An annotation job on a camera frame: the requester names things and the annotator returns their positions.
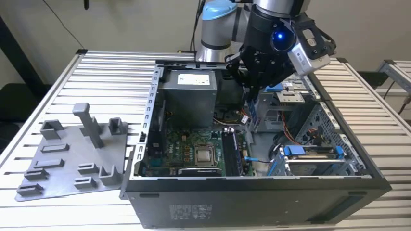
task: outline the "gray tab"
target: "gray tab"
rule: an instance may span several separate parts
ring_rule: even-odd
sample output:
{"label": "gray tab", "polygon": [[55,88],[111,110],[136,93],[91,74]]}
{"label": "gray tab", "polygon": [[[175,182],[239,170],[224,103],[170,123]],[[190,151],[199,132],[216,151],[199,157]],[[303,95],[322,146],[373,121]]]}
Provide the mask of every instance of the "gray tab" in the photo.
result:
{"label": "gray tab", "polygon": [[39,184],[20,185],[18,188],[18,193],[22,196],[40,195],[43,193],[42,191],[43,191],[43,187]]}
{"label": "gray tab", "polygon": [[74,186],[78,189],[96,188],[98,184],[92,177],[80,177],[75,179]]}
{"label": "gray tab", "polygon": [[40,129],[40,133],[43,134],[47,140],[60,139],[58,131],[64,130],[62,123],[59,120],[46,120]]}
{"label": "gray tab", "polygon": [[127,129],[120,118],[111,118],[108,120],[108,128],[111,135],[123,135],[127,133]]}
{"label": "gray tab", "polygon": [[47,179],[47,175],[48,173],[43,168],[31,169],[26,171],[24,178],[28,180],[44,180]]}
{"label": "gray tab", "polygon": [[82,175],[92,174],[99,172],[99,168],[95,163],[86,163],[79,165],[78,171]]}
{"label": "gray tab", "polygon": [[48,145],[42,148],[42,153],[55,153],[55,152],[63,152],[70,150],[70,145],[60,144],[60,145]]}
{"label": "gray tab", "polygon": [[116,167],[111,167],[111,173],[107,173],[104,167],[100,167],[99,179],[102,180],[103,185],[114,185],[120,181],[120,174],[116,170]]}
{"label": "gray tab", "polygon": [[63,165],[64,165],[63,159],[39,160],[34,168],[63,167]]}

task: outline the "metal frame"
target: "metal frame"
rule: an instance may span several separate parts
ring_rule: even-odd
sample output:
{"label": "metal frame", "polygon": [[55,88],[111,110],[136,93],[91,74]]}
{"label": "metal frame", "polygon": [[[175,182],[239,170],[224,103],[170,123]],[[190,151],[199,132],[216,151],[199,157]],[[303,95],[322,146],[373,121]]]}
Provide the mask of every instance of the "metal frame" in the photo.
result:
{"label": "metal frame", "polygon": [[385,60],[379,69],[401,85],[409,94],[411,94],[411,62]]}

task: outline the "light blue cap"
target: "light blue cap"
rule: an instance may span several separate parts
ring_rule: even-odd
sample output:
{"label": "light blue cap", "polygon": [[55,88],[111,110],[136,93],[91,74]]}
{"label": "light blue cap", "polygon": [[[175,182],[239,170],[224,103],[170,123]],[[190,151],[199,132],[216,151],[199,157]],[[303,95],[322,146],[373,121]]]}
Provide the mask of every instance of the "light blue cap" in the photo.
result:
{"label": "light blue cap", "polygon": [[228,15],[238,8],[238,4],[228,0],[210,1],[203,8],[203,20],[215,20]]}

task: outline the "power supply label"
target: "power supply label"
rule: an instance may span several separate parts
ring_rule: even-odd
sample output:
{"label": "power supply label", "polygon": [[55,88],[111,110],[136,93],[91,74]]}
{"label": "power supply label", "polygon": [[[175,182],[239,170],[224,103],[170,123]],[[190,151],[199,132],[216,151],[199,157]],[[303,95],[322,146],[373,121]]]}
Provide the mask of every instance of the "power supply label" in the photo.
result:
{"label": "power supply label", "polygon": [[208,220],[211,218],[212,205],[171,205],[172,220]]}

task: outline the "white wall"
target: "white wall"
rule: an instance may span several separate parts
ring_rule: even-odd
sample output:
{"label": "white wall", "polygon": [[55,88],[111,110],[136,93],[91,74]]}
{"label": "white wall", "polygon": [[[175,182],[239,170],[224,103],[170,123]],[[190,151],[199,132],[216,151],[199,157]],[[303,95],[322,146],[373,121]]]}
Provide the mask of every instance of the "white wall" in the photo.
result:
{"label": "white wall", "polygon": [[[47,0],[90,50],[188,49],[196,0]],[[0,15],[42,77],[56,80],[80,48],[42,0],[2,0]]]}
{"label": "white wall", "polygon": [[[87,49],[188,49],[196,0],[91,0],[88,11],[82,0],[48,3]],[[410,0],[313,0],[309,15],[335,38],[338,56],[358,70],[375,70],[383,59],[411,60],[410,9]],[[2,0],[0,14],[39,75],[52,82],[79,45],[42,0]]]}

